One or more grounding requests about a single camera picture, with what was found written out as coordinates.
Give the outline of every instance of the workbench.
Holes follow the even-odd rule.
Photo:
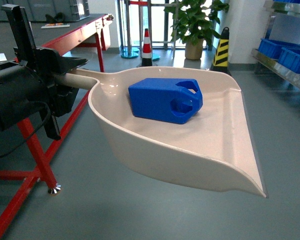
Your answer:
[[[37,47],[56,49],[61,56],[80,44],[81,47],[96,47],[100,71],[104,72],[102,50],[105,51],[110,46],[109,24],[112,23],[112,20],[113,16],[111,14],[91,14],[80,21],[71,22],[70,27],[41,29],[45,24],[44,22],[32,22],[31,28]],[[83,43],[91,36],[95,37],[95,43]],[[9,61],[13,60],[15,58],[13,47],[16,46],[17,44],[9,23],[0,22],[0,53],[5,53]],[[36,162],[36,167],[32,171],[0,170],[0,180],[23,181],[0,216],[0,238],[38,180],[46,182],[48,189],[52,190],[51,194],[57,193],[56,189],[58,189],[59,185],[50,168],[50,161],[86,105],[88,93],[80,100],[60,130],[61,140],[54,140],[47,151],[43,150],[36,134],[26,142]],[[34,130],[29,118],[20,121],[17,126],[24,138],[29,136]]]

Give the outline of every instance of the potted plant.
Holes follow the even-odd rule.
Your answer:
[[[185,58],[198,60],[202,56],[203,41],[208,46],[212,45],[213,36],[220,38],[214,30],[215,22],[220,24],[219,11],[228,11],[229,4],[221,0],[213,0],[210,6],[205,6],[207,0],[175,0],[174,6],[166,6],[164,11],[172,13],[172,38],[180,39],[185,44]]]

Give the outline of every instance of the plant pot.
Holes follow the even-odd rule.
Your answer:
[[[193,45],[191,42],[187,42],[185,44],[185,58],[189,60],[199,60],[204,49],[203,45],[203,38],[199,39],[199,42],[196,45]]]

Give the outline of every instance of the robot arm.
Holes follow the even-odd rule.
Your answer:
[[[0,132],[39,112],[42,120],[48,117],[44,126],[46,135],[59,140],[53,116],[71,111],[79,89],[58,85],[55,76],[65,75],[88,61],[62,57],[55,49],[36,47],[25,9],[6,4],[2,10],[16,41],[18,63],[0,70]]]

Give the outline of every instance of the hole in blue block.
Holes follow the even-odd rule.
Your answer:
[[[193,81],[181,81],[176,84],[178,87],[184,87],[192,93],[196,93],[199,89],[196,87]]]
[[[192,100],[184,100],[180,98],[173,99],[170,102],[170,106],[172,113],[177,117],[183,116],[193,109]]]

